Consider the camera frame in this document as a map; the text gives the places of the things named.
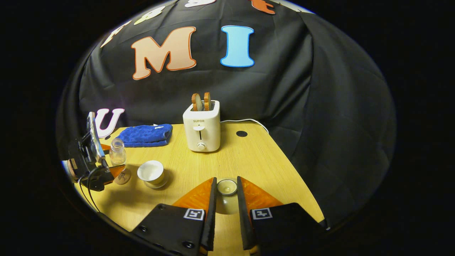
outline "white letter u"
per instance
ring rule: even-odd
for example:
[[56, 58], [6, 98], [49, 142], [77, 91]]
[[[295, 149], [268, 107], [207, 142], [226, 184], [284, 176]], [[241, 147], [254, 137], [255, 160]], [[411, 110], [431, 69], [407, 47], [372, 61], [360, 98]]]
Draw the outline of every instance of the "white letter u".
[[107, 113], [109, 113], [109, 109], [102, 108], [96, 112], [95, 125], [96, 125], [96, 132], [98, 133], [98, 138], [107, 137], [109, 134], [111, 134], [114, 131], [118, 118], [120, 117], [120, 114], [123, 113], [124, 111], [125, 110], [123, 108], [116, 108], [116, 109], [112, 110], [112, 113], [114, 115], [112, 116], [111, 121], [109, 122], [109, 125], [104, 130], [102, 130], [100, 128], [100, 126], [101, 126], [101, 122], [103, 122], [104, 116]]

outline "letter m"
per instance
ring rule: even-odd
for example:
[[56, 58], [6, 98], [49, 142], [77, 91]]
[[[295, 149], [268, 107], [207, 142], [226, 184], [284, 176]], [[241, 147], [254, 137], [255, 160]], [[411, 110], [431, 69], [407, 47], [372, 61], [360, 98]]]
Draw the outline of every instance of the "letter m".
[[137, 40], [131, 45], [135, 50], [136, 72], [133, 79], [139, 80], [150, 75], [151, 70], [146, 67], [146, 62], [156, 71], [161, 72], [169, 55], [168, 70], [175, 71], [192, 68], [196, 61], [191, 58], [190, 39], [196, 31], [195, 27], [181, 27], [174, 29], [159, 46], [150, 36]]

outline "clear glass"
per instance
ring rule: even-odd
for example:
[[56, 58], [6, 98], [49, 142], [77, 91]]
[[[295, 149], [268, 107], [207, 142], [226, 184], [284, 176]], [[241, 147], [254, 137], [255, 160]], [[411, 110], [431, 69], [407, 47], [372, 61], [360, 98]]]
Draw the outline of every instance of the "clear glass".
[[123, 141], [119, 138], [112, 140], [111, 149], [109, 150], [112, 167], [126, 164], [126, 151]]

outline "white cup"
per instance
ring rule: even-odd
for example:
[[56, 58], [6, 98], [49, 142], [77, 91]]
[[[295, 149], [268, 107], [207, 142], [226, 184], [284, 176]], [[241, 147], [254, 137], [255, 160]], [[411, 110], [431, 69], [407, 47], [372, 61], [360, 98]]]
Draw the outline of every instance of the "white cup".
[[147, 187], [153, 189], [160, 188], [167, 182], [163, 164], [155, 160], [147, 161], [139, 166], [137, 176], [144, 181]]

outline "blue letter i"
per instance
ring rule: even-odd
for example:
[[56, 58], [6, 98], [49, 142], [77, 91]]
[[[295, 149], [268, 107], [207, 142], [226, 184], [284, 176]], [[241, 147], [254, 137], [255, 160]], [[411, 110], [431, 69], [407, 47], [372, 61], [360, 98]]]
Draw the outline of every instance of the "blue letter i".
[[228, 67], [251, 67], [254, 65], [248, 54], [250, 34], [254, 30], [244, 26], [224, 26], [221, 31], [227, 34], [226, 56], [221, 59], [221, 64]]

